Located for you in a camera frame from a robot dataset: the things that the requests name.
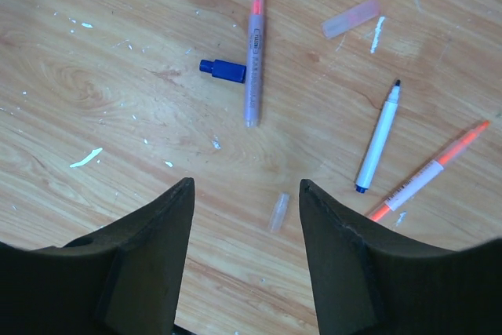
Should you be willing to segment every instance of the marker label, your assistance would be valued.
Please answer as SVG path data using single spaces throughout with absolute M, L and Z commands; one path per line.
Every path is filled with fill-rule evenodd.
M 392 196 L 385 201 L 385 204 L 387 204 L 391 210 L 395 211 L 444 169 L 445 168 L 439 162 L 432 160 L 420 172 L 411 177 L 411 179 L 406 181 L 394 194 L 392 194 Z

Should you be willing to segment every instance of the wooden floor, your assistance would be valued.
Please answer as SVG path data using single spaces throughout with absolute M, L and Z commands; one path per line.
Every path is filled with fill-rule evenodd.
M 380 0 L 374 54 L 378 19 L 325 40 L 320 24 L 363 1 L 267 0 L 264 113 L 245 129 L 243 86 L 198 62 L 246 61 L 250 0 L 0 0 L 0 239 L 62 246 L 194 177 L 176 323 L 199 335 L 316 333 L 300 179 L 367 213 L 485 118 L 469 151 L 382 224 L 452 249 L 500 235 L 502 0 Z M 396 78 L 395 125 L 360 195 Z M 281 191 L 292 201 L 271 234 Z

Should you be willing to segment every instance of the pink marker cap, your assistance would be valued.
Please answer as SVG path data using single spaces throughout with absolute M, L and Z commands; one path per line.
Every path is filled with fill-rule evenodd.
M 322 23 L 322 33 L 327 39 L 335 38 L 378 15 L 380 3 L 377 0 L 368 0 Z

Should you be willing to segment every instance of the clear plastic cap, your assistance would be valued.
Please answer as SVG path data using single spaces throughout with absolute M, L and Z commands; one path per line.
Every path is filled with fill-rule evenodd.
M 377 0 L 368 0 L 322 23 L 322 33 L 327 39 L 335 38 L 378 15 L 380 3 Z
M 288 210 L 289 204 L 289 194 L 287 192 L 282 192 L 279 194 L 279 198 L 275 203 L 274 212 L 270 218 L 270 223 L 268 229 L 270 231 L 278 231 L 281 229 L 282 222 L 284 221 L 284 216 Z

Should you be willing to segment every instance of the marker barrel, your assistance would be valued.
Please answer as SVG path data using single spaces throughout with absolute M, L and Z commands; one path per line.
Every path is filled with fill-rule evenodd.
M 468 131 L 459 140 L 454 141 L 439 157 L 429 162 L 420 172 L 411 177 L 394 194 L 387 198 L 385 202 L 375 208 L 369 215 L 369 218 L 373 221 L 378 221 L 387 213 L 395 211 L 412 198 L 419 190 L 444 171 L 451 161 L 460 156 L 489 124 L 489 121 L 484 121 L 481 125 Z
M 246 90 L 244 103 L 244 123 L 246 127 L 256 127 L 260 120 L 261 102 L 261 62 L 264 48 L 263 15 L 249 17 L 248 57 L 246 71 Z
M 394 86 L 392 88 L 391 94 L 385 101 L 384 108 L 380 113 L 380 118 L 378 119 L 375 132 L 369 143 L 369 148 L 366 152 L 361 170 L 359 171 L 358 179 L 355 181 L 357 192 L 364 193 L 371 185 L 371 181 L 378 167 L 378 162 L 384 151 L 385 142 L 391 131 L 395 113 L 398 110 L 399 88 L 399 86 Z

